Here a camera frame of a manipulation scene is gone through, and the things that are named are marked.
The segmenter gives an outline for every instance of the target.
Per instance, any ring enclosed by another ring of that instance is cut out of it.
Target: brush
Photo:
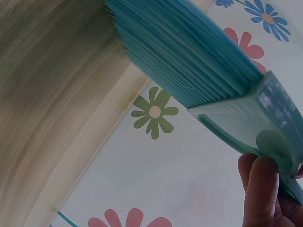
[[[236,151],[273,158],[303,204],[303,118],[273,72],[261,73],[187,0],[107,0],[135,66]]]

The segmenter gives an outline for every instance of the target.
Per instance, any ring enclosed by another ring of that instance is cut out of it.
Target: hand
[[[238,169],[246,193],[243,227],[303,227],[303,206],[278,192],[276,162],[269,157],[245,154]],[[302,177],[301,168],[296,177]]]

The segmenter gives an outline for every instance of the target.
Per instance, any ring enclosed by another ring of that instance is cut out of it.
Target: brush bristles
[[[132,62],[186,108],[246,94],[262,78],[186,0],[107,0]]]

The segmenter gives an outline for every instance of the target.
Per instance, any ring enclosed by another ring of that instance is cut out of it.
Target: flower
[[[158,87],[152,87],[149,90],[150,103],[146,101],[142,96],[139,96],[134,102],[134,105],[142,111],[132,111],[132,117],[141,117],[134,123],[134,127],[136,129],[141,128],[149,121],[146,128],[146,134],[151,131],[151,137],[154,140],[159,137],[158,125],[160,125],[164,133],[171,133],[174,130],[172,124],[165,120],[163,116],[174,116],[178,114],[178,108],[173,106],[165,107],[165,105],[170,99],[170,95],[166,91],[161,90],[155,98],[158,89]]]
[[[234,43],[236,43],[237,45],[239,45],[240,49],[246,53],[246,55],[250,58],[250,60],[258,67],[258,69],[261,72],[266,72],[266,69],[263,65],[261,65],[259,62],[254,61],[253,59],[260,59],[264,56],[264,51],[262,49],[262,47],[258,46],[258,45],[249,45],[250,41],[251,41],[251,34],[249,32],[244,32],[242,34],[241,40],[240,40],[240,44],[238,44],[238,37],[236,32],[227,27],[224,29],[224,32],[231,38],[231,40],[233,40]]]
[[[110,227],[122,227],[120,219],[114,210],[107,210],[104,216]],[[140,227],[143,220],[143,212],[133,208],[128,212],[125,227]],[[108,227],[102,220],[98,218],[90,218],[88,221],[89,227]],[[166,218],[156,218],[147,227],[171,227],[170,221]]]
[[[281,17],[277,17],[278,13],[274,11],[274,8],[266,4],[265,10],[260,0],[254,0],[257,7],[251,4],[249,1],[244,1],[246,6],[244,10],[256,17],[251,18],[254,23],[263,21],[263,27],[269,34],[272,33],[274,36],[281,41],[281,37],[288,42],[288,37],[283,33],[291,35],[290,32],[284,27],[287,25],[287,21]]]
[[[228,8],[233,4],[233,0],[215,0],[217,6],[224,6],[225,8]]]

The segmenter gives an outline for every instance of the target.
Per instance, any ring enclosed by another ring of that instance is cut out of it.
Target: brush handle
[[[303,204],[303,190],[292,177],[303,163],[303,118],[272,72],[243,97],[188,111],[236,151],[273,158],[281,187]]]
[[[293,176],[280,175],[280,187],[303,205],[303,189]]]

